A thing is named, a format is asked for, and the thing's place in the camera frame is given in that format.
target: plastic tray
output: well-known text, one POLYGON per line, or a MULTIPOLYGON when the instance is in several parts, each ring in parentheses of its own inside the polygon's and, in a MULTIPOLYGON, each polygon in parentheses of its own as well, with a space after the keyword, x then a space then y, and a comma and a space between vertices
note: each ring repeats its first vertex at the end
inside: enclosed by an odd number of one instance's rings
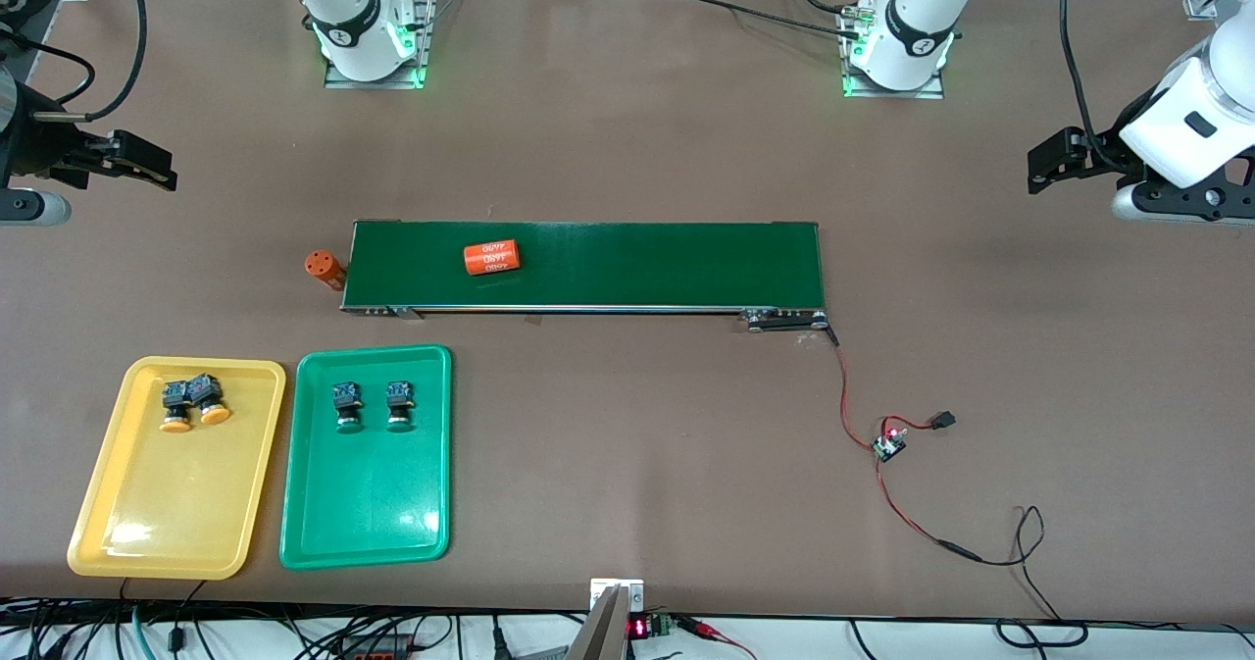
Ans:
POLYGON ((291 570, 427 562, 449 545, 448 348, 310 353, 296 369, 279 558, 291 570), (331 386, 361 389, 359 433, 336 432, 331 386), (387 432, 392 381, 414 386, 412 432, 387 432))
POLYGON ((79 575, 225 580, 248 553, 287 378, 274 361, 146 356, 127 370, 67 561, 79 575), (208 373, 231 418, 163 433, 161 391, 208 373))

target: yellow tray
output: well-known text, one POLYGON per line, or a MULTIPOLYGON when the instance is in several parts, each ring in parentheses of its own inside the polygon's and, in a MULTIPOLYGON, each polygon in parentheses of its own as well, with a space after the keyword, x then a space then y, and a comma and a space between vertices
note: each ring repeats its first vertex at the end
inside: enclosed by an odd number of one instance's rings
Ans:
POLYGON ((287 378, 274 361, 146 356, 122 381, 67 561, 90 577, 225 580, 248 553, 287 378), (220 424, 188 410, 163 433, 171 379, 208 373, 232 410, 220 424))

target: table surface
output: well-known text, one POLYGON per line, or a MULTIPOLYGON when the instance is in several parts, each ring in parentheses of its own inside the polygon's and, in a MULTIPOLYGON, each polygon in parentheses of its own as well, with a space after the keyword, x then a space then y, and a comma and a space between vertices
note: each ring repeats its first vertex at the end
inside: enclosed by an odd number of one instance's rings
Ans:
MULTIPOLYGON (((148 6, 139 84, 94 128, 168 147, 179 191, 93 178, 65 191, 65 226, 0 231, 0 593, 115 593, 64 550, 139 356, 291 374, 328 348, 439 343, 448 555, 280 567, 282 424, 250 560, 205 597, 579 609, 590 577, 617 575, 695 612, 1040 616, 1013 571, 897 521, 841 432, 823 335, 365 319, 302 271, 310 250, 348 252, 354 218, 802 221, 822 230, 855 427, 959 415, 889 464, 902 508, 999 557, 1015 507, 1039 506, 1030 568, 1065 616, 1255 620, 1252 235, 1119 222, 1109 177, 1027 194, 1025 151, 1077 123, 1055 0, 971 0, 945 102, 842 98, 830 38, 693 0, 462 0, 422 92, 324 92, 296 0, 148 6)), ((1177 0, 1073 9, 1102 128, 1210 30, 1177 0)), ((132 0, 63 6, 51 43, 100 70, 77 109, 122 83, 133 16, 132 0)), ((45 60, 35 83, 77 73, 45 60)))

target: teal cable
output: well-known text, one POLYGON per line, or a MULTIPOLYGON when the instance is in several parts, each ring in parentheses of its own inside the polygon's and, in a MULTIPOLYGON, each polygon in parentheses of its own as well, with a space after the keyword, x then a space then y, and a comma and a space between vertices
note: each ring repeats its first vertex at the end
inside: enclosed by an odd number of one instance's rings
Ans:
POLYGON ((153 655, 153 649, 148 647, 148 639, 144 637, 144 627, 139 622, 138 604, 131 607, 131 626, 136 629, 136 640, 139 641, 139 650, 143 651, 144 657, 147 657, 148 660, 157 660, 157 656, 153 655))

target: orange cylinder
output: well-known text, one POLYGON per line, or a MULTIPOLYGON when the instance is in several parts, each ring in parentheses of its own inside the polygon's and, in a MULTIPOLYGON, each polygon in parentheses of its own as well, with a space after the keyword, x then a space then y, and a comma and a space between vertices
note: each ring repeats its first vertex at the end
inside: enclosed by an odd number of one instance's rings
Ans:
POLYGON ((488 272, 513 271, 521 266, 515 240, 494 240, 492 243, 467 245, 462 248, 462 261, 472 276, 488 272))
POLYGON ((309 257, 305 258, 305 272, 324 281, 328 287, 336 290, 336 292, 343 292, 344 279, 348 276, 348 271, 344 270, 340 261, 336 261, 330 250, 315 250, 314 253, 309 253, 309 257))

